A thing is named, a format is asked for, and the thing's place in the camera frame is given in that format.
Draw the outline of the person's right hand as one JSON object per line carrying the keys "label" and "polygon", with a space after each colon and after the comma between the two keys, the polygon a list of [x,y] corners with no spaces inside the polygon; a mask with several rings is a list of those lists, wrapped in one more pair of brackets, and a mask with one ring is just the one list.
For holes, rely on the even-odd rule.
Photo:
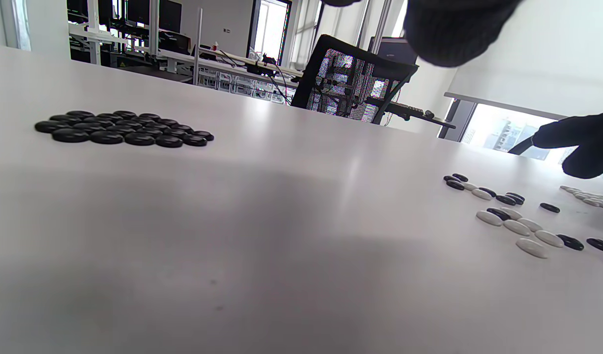
{"label": "person's right hand", "polygon": [[574,116],[543,125],[532,137],[544,149],[574,147],[562,163],[565,174],[591,179],[603,174],[603,113]]}

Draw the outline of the person's left hand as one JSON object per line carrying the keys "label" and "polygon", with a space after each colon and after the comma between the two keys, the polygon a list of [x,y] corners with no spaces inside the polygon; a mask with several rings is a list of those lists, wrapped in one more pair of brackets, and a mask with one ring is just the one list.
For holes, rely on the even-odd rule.
{"label": "person's left hand", "polygon": [[520,0],[409,0],[407,42],[434,66],[453,68],[485,53],[499,38]]}

